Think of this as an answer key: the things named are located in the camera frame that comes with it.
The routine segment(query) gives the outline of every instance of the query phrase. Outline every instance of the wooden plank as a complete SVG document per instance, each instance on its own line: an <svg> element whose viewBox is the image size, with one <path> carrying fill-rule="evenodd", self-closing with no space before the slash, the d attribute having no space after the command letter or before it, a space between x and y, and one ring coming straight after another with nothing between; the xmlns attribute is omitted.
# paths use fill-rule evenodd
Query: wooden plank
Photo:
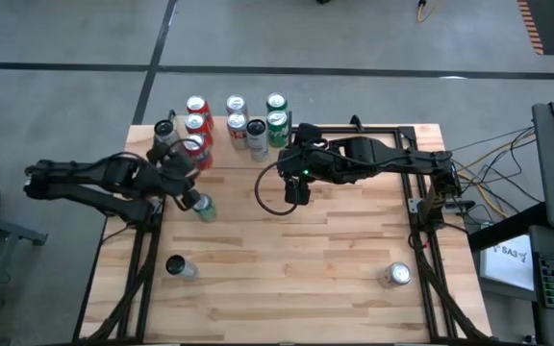
<svg viewBox="0 0 554 346"><path fill-rule="evenodd" d="M443 149L438 125L414 126L420 150ZM126 150L143 155L152 136L152 126L132 127ZM381 174L355 185L314 183L309 206L278 217L262 210L253 193L260 169L278 150L271 148L266 162L250 160L248 151L230 145L219 116L214 137L214 167L202 173L196 187L214 198L218 218L202 223L193 212L166 203L146 342L428 341L399 175ZM376 137L394 144L390 136ZM261 183L263 200L285 210L283 193L282 180L268 172ZM446 218L462 225L454 216ZM110 220L106 235L123 226ZM81 335L95 331L120 298L133 241L134 231L126 231L103 245ZM466 236L446 228L439 243L450 292L489 334ZM167 274L164 263L174 254L196 263L197 281ZM410 265L412 281L393 289L378 285L378 273L397 260ZM445 331L440 300L432 295ZM130 333L136 318L133 313Z"/></svg>

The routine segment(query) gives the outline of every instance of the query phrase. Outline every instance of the concrete floor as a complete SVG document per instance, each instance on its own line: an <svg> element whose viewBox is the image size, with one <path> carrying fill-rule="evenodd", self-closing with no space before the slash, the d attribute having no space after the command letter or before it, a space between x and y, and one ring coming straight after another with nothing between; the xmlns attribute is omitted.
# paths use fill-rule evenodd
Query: concrete floor
<svg viewBox="0 0 554 346"><path fill-rule="evenodd" d="M0 62L149 64L166 3L0 1ZM415 0L180 0L161 64L554 72L554 57L533 52L516 0L440 0L424 24L415 16ZM12 281L1 289L0 337L13 345L71 338L104 222L71 202L26 198L23 169L120 150L144 78L0 70L0 216L50 234L43 248L18 248ZM252 113L262 112L271 91L286 93L295 121L341 123L356 113L365 123L440 123L448 149L528 126L533 104L554 101L554 81L545 80L159 73L142 122L183 112L193 93L219 105L214 110L241 93ZM501 142L455 159L472 161ZM517 157L525 173L516 181L542 198L535 144ZM516 170L508 159L496 167ZM511 185L492 187L519 209L533 203ZM480 202L472 190L466 198ZM533 332L526 302L491 293L485 301L493 334L519 341Z"/></svg>

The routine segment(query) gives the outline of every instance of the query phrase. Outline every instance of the red soda can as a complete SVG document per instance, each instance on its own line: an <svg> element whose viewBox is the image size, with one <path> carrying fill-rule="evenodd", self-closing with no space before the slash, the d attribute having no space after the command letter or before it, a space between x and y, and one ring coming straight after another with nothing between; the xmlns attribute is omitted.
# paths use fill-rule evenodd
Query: red soda can
<svg viewBox="0 0 554 346"><path fill-rule="evenodd" d="M215 126L213 115L209 109L209 103L202 96L193 95L188 99L188 113L199 113L204 116L204 119L209 123L209 129L212 131Z"/></svg>
<svg viewBox="0 0 554 346"><path fill-rule="evenodd" d="M199 134L202 135L209 146L213 146L213 136L211 135L211 130L209 130L209 124L204 119L202 114L193 113L188 115L185 119L185 127L188 129L188 134Z"/></svg>
<svg viewBox="0 0 554 346"><path fill-rule="evenodd" d="M213 165L213 156L211 155L211 147L205 140L205 137L199 134L190 135L188 139L193 141L184 141L185 149L188 151L191 160L195 163L199 170L211 168Z"/></svg>

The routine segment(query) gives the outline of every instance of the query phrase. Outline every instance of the desk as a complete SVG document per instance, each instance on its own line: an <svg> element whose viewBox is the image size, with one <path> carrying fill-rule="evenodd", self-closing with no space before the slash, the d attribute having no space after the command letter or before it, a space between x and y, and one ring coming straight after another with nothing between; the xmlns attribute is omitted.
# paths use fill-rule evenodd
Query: desk
<svg viewBox="0 0 554 346"><path fill-rule="evenodd" d="M248 151L230 144L225 117L214 121L214 166L196 182L214 198L218 218L205 224L167 201L144 341L428 341L400 176L386 173L355 185L314 183L309 206L273 216L258 206L253 185L278 150L271 149L266 162L253 162ZM420 150L443 149L438 125L415 125L415 132ZM394 145L390 136L375 136ZM144 155L152 138L152 126L133 126L126 150ZM284 210L283 193L283 182L269 172L261 196ZM110 219L104 236L123 226ZM476 327L491 334L466 235L445 228L438 237L450 292ZM134 231L124 232L99 250L80 336L93 333L121 297L133 241ZM196 263L200 279L186 283L167 274L164 263L174 254ZM413 279L384 289L377 273L397 260L410 266ZM433 298L445 333L439 298ZM133 305L129 333L137 311Z"/></svg>

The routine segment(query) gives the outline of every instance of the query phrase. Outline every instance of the black metal frame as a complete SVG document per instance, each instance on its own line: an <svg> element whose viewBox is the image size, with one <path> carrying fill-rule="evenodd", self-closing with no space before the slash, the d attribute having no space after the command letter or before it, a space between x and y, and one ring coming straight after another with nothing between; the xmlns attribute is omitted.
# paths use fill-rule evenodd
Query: black metal frame
<svg viewBox="0 0 554 346"><path fill-rule="evenodd" d="M322 133L324 134L382 134L382 135L392 135L394 138L395 147L403 149L405 147L404 145L404 139L407 139L408 145L414 149L417 149L417 142L416 142L416 131L414 127L407 126L407 127L399 127L399 126L388 126L388 127L368 127L365 128L360 122L360 119L356 115L352 117L352 120L350 121L350 124L352 126L338 126L338 127L324 127L319 126L322 130ZM295 134L297 131L297 127L291 127L291 133ZM403 185L403 193L405 198L405 204L407 206L408 200L411 198L414 198L415 196L412 193L412 186L410 184L410 175L409 174L401 174L401 182ZM427 190L426 190L426 184L424 182L424 178L422 175L416 175L416 184L418 187L418 190L420 191L420 198L424 198L426 196ZM130 307L129 304L127 307L125 307L124 313L121 316L120 319L118 319L118 329L116 333L116 338L114 339L101 339L101 340L92 340L91 343L86 343L87 345L128 345L128 344L142 344L144 339L144 330L146 326L146 319L148 314L148 307L149 307L149 301L150 301L150 295L151 295L151 284L153 282L153 273L155 268L155 261L157 259L157 248L160 241L160 234L161 234L161 224L163 219L163 210L157 215L156 218L154 218L156 224L154 224L152 227L149 227L149 231L152 233L151 237L151 245L149 248L149 254L147 255L147 260L145 264L142 266L142 268L150 267L150 276L147 275L143 278L139 278L138 272L138 266L139 266L139 259L140 259L140 252L142 248L142 240L144 239L144 234L147 230L139 230L136 233L133 250L132 250L132 256L130 258L130 267L128 271L128 278L127 278L127 284L126 284L126 293L125 295L132 294L132 297L135 295L135 292L131 292L130 289L134 286L134 284L138 280L142 280L142 284L144 284L144 290L142 291L142 297L140 300L140 310L138 312L138 325L136 328L136 334L135 336L127 336L127 328L128 328L128 322L129 322L129 314L130 314ZM414 219L416 219L416 214L412 213L409 208L406 208L409 215L410 220L410 231L412 233L416 232L415 223L413 222ZM443 265L441 263L441 252L440 252L440 246L438 243L437 235L435 234L429 234L429 247L431 250L431 255L433 258L433 266L434 270L440 280L440 282L446 286L446 278L445 273L443 271ZM80 331L83 324L83 319L85 316L85 312L87 309L88 304L88 296L90 295L90 289L93 281L93 274L95 272L95 267L97 265L97 259L99 257L99 253L101 250L101 244L99 245L95 260L93 262L93 268L91 270L91 278L89 278L87 291L85 292L85 299L83 301L83 305L81 307L81 311L79 314L79 318L77 320L76 329L73 335L72 344L73 343L83 343L83 339L80 339ZM418 272L419 280L420 280L420 291L422 294L422 304L424 307L424 313L425 318L427 321L427 327L429 331L429 338L431 341L441 339L441 336L439 336L438 332L438 325L437 325L437 319L436 314L433 309L433 300L431 297L431 289L429 287L429 283ZM445 321L448 339L453 339L457 337L456 332L456 326L455 321L450 315L448 309L444 304L442 304L442 310L443 310L443 318Z"/></svg>

